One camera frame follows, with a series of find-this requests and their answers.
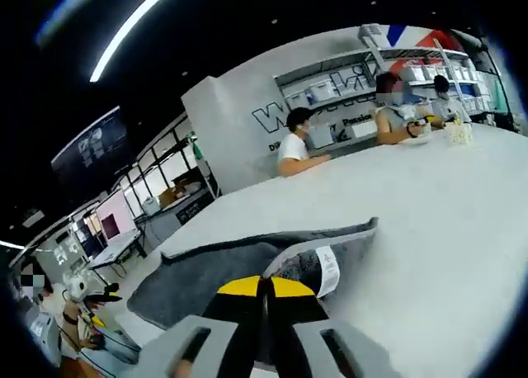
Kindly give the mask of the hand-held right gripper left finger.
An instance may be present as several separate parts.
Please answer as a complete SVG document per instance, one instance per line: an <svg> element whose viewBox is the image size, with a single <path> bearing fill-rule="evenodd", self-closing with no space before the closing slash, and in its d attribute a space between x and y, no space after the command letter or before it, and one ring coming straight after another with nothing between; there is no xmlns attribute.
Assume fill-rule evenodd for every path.
<svg viewBox="0 0 528 378"><path fill-rule="evenodd" d="M148 343L133 377L249 377L259 346L259 276L221 286L201 315L188 315Z"/></svg>

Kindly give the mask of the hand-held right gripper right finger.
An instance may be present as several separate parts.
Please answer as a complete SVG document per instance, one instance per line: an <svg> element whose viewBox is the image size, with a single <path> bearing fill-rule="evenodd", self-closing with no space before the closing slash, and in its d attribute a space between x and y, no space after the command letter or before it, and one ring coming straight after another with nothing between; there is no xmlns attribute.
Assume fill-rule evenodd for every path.
<svg viewBox="0 0 528 378"><path fill-rule="evenodd" d="M306 285L276 276L263 285L278 376L398 376L386 349L350 324L331 319Z"/></svg>

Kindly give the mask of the person's left hand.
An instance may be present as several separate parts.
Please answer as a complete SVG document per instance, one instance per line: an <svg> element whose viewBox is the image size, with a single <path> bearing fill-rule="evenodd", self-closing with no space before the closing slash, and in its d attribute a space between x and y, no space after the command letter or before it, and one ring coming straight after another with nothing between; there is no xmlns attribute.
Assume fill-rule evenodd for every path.
<svg viewBox="0 0 528 378"><path fill-rule="evenodd" d="M62 327L66 334L65 339L76 352L79 352L84 347L91 349L101 347L99 333L92 329L84 318L84 313L77 303L71 300L66 302Z"/></svg>

